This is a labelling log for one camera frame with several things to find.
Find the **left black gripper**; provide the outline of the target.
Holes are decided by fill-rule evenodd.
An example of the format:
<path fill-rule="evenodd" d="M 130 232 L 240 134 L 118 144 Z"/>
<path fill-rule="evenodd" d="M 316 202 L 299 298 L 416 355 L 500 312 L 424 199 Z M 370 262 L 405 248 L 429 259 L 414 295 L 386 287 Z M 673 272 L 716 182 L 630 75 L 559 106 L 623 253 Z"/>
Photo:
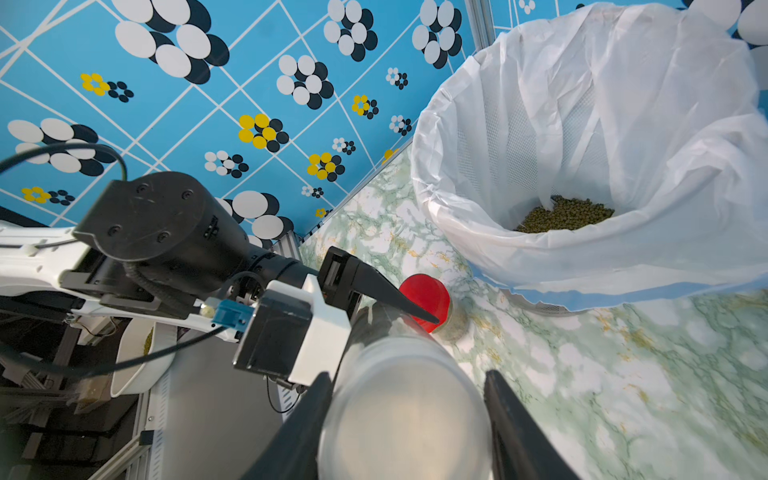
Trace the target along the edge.
<path fill-rule="evenodd" d="M 256 296 L 272 280 L 301 287 L 312 272 L 251 244 L 219 201 L 179 172 L 110 182 L 73 235 L 88 249 L 62 287 L 136 314 L 186 318 L 219 290 Z"/>

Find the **lidless clear jar beans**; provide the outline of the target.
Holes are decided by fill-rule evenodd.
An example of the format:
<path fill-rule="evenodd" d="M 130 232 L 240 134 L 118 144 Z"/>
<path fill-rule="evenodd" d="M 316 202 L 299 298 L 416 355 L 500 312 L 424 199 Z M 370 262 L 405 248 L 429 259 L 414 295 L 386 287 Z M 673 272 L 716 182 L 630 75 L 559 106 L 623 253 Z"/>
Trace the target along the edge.
<path fill-rule="evenodd" d="M 321 479 L 488 479 L 491 426 L 455 359 L 411 317 L 353 320 L 319 440 Z"/>

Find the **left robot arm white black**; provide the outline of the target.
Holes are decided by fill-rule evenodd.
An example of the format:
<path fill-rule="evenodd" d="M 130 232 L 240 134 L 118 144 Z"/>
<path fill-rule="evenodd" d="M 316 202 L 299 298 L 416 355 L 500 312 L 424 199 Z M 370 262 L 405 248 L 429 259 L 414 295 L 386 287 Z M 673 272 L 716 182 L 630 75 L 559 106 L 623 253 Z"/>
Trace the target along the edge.
<path fill-rule="evenodd" d="M 365 295 L 434 321 L 347 252 L 331 249 L 313 270 L 242 229 L 251 213 L 281 237 L 276 207 L 260 193 L 216 199 L 182 173 L 113 181 L 73 228 L 2 229 L 1 305 L 40 319 L 125 317 L 149 349 L 180 327 L 252 346 L 342 336 Z"/>

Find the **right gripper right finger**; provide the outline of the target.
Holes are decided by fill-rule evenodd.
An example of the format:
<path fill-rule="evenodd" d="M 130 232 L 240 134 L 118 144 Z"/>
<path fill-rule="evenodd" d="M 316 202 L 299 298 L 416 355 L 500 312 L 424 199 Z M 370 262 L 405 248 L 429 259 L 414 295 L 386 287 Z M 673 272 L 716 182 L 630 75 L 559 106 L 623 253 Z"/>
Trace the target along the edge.
<path fill-rule="evenodd" d="M 495 479 L 579 479 L 499 371 L 486 373 L 483 396 L 491 423 Z"/>

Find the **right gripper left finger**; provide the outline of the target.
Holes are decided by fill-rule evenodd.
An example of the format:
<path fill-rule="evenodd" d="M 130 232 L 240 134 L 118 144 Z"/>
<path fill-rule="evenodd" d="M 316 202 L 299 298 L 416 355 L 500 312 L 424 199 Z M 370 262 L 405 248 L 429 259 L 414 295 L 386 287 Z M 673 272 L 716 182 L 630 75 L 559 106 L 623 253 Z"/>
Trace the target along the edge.
<path fill-rule="evenodd" d="M 242 479 L 318 479 L 317 455 L 333 383 L 319 374 Z"/>

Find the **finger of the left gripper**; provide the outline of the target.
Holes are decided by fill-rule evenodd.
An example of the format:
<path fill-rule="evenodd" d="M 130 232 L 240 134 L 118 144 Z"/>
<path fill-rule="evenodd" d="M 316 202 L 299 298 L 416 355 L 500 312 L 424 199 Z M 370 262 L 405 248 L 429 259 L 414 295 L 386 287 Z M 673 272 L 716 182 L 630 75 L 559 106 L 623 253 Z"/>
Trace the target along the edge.
<path fill-rule="evenodd" d="M 362 296 L 389 305 L 431 324 L 440 320 L 409 300 L 373 266 L 338 247 L 330 247 L 319 271 L 319 283 L 328 305 L 354 315 Z"/>

